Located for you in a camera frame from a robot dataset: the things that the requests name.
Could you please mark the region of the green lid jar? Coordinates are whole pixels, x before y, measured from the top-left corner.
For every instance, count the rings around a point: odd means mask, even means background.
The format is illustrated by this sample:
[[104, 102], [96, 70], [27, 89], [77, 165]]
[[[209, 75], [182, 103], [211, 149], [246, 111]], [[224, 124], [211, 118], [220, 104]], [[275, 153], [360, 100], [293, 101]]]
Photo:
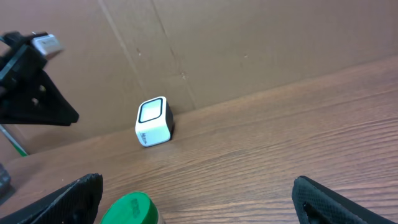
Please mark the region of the green lid jar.
[[101, 224], [165, 224], [151, 198], [144, 192], [131, 192], [110, 206]]

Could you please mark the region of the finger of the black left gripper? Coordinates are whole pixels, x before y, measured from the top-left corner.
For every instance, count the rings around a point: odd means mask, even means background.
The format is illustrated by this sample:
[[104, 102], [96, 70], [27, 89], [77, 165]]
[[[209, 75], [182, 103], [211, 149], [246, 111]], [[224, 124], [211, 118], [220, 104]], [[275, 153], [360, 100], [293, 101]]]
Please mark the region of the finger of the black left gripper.
[[45, 71], [1, 95], [2, 124], [70, 126], [79, 114]]

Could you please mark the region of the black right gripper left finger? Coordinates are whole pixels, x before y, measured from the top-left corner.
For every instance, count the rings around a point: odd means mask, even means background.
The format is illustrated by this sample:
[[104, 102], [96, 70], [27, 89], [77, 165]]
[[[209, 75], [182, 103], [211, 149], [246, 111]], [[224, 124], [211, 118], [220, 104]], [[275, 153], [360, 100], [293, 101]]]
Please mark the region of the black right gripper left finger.
[[87, 174], [1, 218], [1, 224], [93, 224], [103, 194], [103, 176]]

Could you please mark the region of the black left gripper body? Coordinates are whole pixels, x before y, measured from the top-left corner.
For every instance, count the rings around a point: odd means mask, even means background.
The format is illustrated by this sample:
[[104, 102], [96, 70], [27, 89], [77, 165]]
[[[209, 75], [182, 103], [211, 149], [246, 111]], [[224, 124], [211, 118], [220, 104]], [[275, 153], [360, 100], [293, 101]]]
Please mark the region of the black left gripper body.
[[1, 42], [10, 47], [1, 56], [1, 96], [13, 91], [22, 80], [43, 70], [47, 59], [33, 46], [33, 39], [48, 33], [22, 35], [18, 31], [6, 32]]

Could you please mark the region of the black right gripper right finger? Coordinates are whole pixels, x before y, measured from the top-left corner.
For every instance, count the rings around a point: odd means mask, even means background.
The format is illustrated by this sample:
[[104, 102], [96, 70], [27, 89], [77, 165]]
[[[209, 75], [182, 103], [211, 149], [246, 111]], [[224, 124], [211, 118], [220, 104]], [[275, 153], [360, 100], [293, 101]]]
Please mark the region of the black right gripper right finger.
[[294, 180], [292, 201], [300, 224], [395, 224], [306, 176]]

